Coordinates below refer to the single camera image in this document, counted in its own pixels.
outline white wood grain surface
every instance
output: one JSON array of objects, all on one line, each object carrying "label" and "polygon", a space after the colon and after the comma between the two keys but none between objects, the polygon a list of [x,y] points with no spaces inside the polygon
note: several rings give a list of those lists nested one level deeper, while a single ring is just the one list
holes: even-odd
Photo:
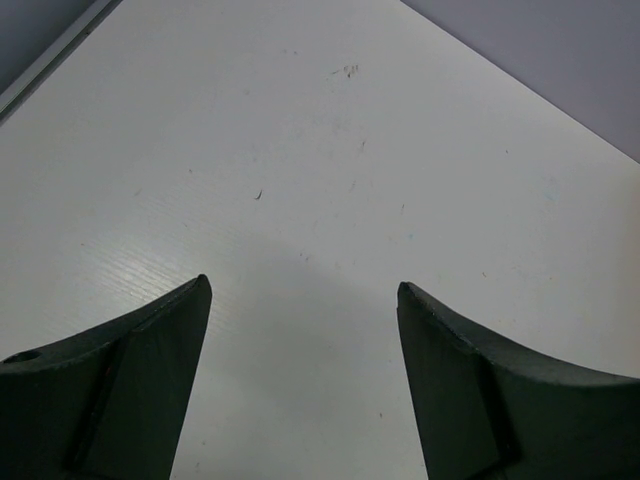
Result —
[{"label": "white wood grain surface", "polygon": [[640,167],[397,0],[127,0],[0,161],[1,356],[211,279],[176,479],[425,478],[401,280],[640,376]]}]

